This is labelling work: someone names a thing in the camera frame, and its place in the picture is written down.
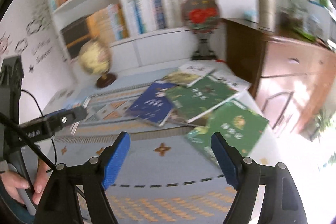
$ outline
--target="thermos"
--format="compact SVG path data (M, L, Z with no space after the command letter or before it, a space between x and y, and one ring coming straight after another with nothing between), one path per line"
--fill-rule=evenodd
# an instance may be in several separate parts
M275 0L259 0L259 29L275 31L276 2Z

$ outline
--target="wooden dresser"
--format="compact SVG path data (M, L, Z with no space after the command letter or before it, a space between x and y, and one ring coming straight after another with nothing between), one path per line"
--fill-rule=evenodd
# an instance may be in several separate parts
M226 61L252 83L249 90L278 135L300 133L323 106L336 75L336 54L289 30L259 30L243 19L224 19Z

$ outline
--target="wooden globe base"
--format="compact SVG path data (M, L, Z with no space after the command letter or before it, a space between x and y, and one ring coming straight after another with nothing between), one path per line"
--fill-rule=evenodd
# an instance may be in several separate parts
M104 74L97 80L96 86L99 89L105 88L111 85L116 79L117 76L113 73Z

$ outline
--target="fingernail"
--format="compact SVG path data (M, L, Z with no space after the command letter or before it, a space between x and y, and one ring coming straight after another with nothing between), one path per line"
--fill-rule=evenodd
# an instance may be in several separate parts
M41 185L38 185L38 186L36 187L36 191L37 191L38 193L41 193L41 191L42 191L42 186L41 186Z

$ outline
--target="handle grip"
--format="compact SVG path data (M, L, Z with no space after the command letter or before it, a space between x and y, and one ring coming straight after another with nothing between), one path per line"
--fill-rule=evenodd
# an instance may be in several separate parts
M29 183L28 189L17 189L17 191L24 201L28 212L32 216L36 214L37 209L37 205L33 202L33 183L35 182L37 167L38 156L35 155L33 151L27 146L11 153L8 157L9 170L18 173Z

